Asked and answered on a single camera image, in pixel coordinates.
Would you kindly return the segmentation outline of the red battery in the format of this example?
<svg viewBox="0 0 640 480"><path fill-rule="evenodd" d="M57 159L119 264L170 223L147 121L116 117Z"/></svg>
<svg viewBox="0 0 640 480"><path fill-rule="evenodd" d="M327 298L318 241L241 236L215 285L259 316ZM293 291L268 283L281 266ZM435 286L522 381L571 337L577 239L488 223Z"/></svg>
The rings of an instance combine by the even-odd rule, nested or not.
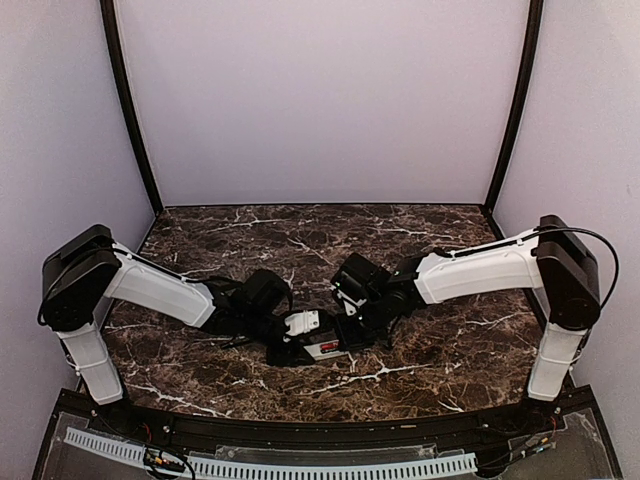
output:
<svg viewBox="0 0 640 480"><path fill-rule="evenodd" d="M325 343L321 343L320 344L320 351L321 352L332 352L332 351L336 351L338 349L339 349L339 342L338 341L325 342Z"/></svg>

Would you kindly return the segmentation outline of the white remote control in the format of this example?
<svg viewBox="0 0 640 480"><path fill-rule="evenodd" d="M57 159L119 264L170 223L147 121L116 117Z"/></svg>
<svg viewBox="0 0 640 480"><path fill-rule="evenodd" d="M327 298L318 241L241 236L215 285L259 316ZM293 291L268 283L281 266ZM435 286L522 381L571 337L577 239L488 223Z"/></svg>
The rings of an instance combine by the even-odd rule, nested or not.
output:
<svg viewBox="0 0 640 480"><path fill-rule="evenodd" d="M347 351L341 349L341 345L338 340L327 340L320 343L305 345L304 349L315 361L330 360L348 354Z"/></svg>

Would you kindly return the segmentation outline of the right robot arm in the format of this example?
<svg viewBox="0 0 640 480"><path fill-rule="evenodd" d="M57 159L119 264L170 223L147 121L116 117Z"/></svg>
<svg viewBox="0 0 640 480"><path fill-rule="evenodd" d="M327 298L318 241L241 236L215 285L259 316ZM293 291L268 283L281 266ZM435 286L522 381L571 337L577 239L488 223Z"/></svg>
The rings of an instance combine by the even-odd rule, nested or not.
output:
<svg viewBox="0 0 640 480"><path fill-rule="evenodd" d="M359 254L350 255L330 281L334 299L355 328L346 347L418 309L454 298L512 290L541 289L549 306L527 398L510 413L521 434L534 432L549 416L547 402L559 395L612 294L601 292L595 255L581 241L582 228L556 215L516 236L460 250L435 248L403 259L388 271Z"/></svg>

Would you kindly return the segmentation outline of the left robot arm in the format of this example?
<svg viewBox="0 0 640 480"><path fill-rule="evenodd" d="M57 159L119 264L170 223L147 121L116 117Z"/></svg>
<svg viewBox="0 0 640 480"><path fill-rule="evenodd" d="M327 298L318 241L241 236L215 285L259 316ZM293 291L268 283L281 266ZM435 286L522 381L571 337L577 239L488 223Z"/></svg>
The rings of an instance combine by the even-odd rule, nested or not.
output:
<svg viewBox="0 0 640 480"><path fill-rule="evenodd" d="M324 311L277 313L281 302L293 298L276 273L260 269L243 282L220 276L191 279L132 253L100 224L46 258L42 292L39 323L59 337L91 398L103 405L103 421L120 436L134 435L141 415L124 400L124 383L94 320L104 298L145 307L213 335L259 342L271 366L311 365L337 350L331 343L309 341L326 332Z"/></svg>

